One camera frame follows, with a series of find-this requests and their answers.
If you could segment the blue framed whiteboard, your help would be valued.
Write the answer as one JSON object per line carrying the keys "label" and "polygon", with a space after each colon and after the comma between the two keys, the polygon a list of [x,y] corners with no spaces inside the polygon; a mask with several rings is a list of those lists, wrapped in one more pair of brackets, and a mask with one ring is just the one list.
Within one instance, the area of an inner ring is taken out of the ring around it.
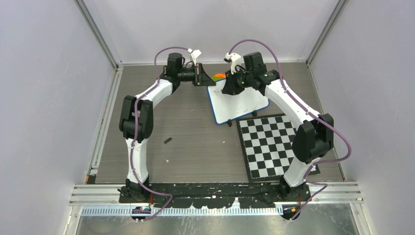
{"label": "blue framed whiteboard", "polygon": [[269,106],[268,98],[253,88],[246,88],[238,95],[222,94],[224,83],[222,79],[215,86],[207,87],[216,124],[224,124]]}

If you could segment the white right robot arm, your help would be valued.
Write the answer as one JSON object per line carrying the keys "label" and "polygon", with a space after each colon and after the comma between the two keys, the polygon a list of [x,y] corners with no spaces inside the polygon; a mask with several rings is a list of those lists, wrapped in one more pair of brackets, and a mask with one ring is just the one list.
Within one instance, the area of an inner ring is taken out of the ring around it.
{"label": "white right robot arm", "polygon": [[292,201],[304,189],[305,179],[315,163],[333,148],[334,119],[306,105],[277,70],[267,69],[260,52],[244,56],[228,52],[224,61],[231,68],[225,73],[222,94],[237,95],[246,88],[253,88],[274,102],[296,129],[292,144],[294,159],[277,187],[282,199]]}

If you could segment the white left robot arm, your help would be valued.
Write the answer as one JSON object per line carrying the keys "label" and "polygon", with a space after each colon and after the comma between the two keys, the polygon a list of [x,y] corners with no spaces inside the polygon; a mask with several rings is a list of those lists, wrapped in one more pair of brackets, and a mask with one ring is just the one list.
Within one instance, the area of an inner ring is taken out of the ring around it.
{"label": "white left robot arm", "polygon": [[147,170],[147,144],[154,128],[154,107],[172,95],[182,82],[194,86],[214,86],[203,65],[196,60],[201,51],[188,50],[187,62],[180,53],[171,53],[156,82],[144,92],[125,96],[122,104],[119,129],[129,151],[129,168],[125,185],[119,190],[127,198],[143,203],[149,199],[149,173]]}

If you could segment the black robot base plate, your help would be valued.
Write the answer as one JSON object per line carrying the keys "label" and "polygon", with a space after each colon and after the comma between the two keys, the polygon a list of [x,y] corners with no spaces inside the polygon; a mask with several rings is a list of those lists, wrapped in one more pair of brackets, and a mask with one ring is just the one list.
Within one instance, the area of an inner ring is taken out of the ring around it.
{"label": "black robot base plate", "polygon": [[154,183],[151,192],[133,192],[126,186],[118,188],[120,203],[145,203],[155,208],[228,209],[238,203],[242,209],[271,208],[274,203],[299,204],[310,198],[305,186],[298,192],[283,195],[277,183]]}

